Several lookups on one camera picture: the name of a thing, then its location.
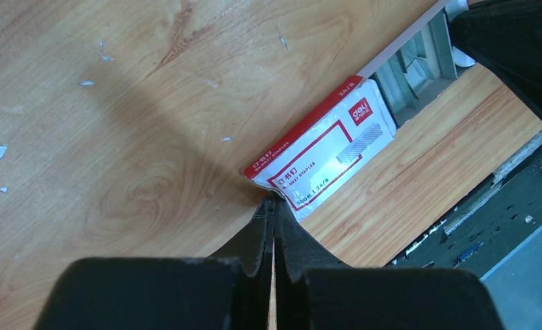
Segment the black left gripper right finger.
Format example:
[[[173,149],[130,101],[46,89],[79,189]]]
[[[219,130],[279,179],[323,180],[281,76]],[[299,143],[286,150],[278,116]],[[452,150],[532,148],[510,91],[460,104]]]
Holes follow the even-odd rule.
[[[276,200],[279,329],[502,329],[487,289],[470,272],[354,268],[324,248]]]

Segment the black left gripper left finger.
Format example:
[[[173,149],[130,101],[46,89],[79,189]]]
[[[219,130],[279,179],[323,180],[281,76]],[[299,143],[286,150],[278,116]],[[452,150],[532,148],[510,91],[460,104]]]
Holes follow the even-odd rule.
[[[266,329],[273,200],[205,258],[89,257],[58,278],[36,329]]]

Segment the red white staple box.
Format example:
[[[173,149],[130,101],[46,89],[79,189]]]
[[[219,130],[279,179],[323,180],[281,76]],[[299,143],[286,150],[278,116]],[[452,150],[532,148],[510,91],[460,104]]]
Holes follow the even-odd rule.
[[[280,195],[302,221],[392,142],[396,129],[377,82],[353,75],[242,173]]]

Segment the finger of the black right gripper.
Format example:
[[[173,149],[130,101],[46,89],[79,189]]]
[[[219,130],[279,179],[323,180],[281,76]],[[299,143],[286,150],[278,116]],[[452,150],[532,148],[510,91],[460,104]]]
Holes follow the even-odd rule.
[[[542,1],[480,1],[449,25],[451,41],[542,120]]]

